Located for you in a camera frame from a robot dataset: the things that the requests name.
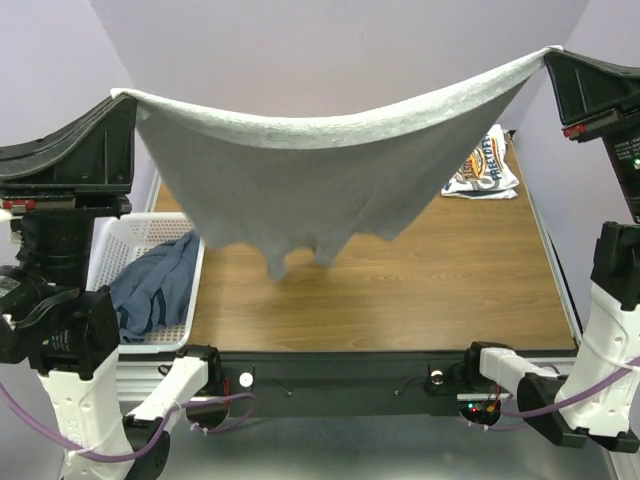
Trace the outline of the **grey tank top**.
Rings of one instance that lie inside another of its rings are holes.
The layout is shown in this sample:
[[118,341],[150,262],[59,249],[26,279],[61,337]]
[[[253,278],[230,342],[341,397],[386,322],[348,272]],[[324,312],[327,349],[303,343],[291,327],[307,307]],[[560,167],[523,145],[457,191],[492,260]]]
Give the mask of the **grey tank top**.
[[356,234],[395,239],[463,165],[528,79],[538,50],[411,99],[343,116],[284,118],[131,88],[137,129],[207,244],[258,249],[271,278],[312,250],[323,266]]

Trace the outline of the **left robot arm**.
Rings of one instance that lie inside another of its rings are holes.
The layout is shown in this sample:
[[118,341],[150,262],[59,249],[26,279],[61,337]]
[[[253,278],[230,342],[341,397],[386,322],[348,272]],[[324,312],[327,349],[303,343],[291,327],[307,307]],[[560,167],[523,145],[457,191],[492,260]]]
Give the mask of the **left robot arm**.
[[28,362],[54,408],[65,479],[156,479],[178,411],[215,392],[211,346],[186,346],[133,412],[120,409],[119,327],[107,288],[86,287],[94,222],[121,217],[134,176],[137,103],[100,102],[41,139],[1,150],[1,214],[20,241],[1,270],[1,360]]

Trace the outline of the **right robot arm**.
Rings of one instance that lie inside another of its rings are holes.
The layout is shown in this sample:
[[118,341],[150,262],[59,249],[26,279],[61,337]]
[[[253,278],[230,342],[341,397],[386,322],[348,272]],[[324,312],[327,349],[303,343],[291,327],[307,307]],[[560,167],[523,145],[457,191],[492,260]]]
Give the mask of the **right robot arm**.
[[[639,71],[573,52],[545,64],[566,138],[603,142],[633,217],[639,215]],[[639,223],[607,221],[596,241],[591,310],[572,370],[558,375],[499,344],[474,342],[460,366],[463,384],[494,382],[514,395],[512,417],[556,446],[593,440],[634,454],[629,420],[639,387]]]

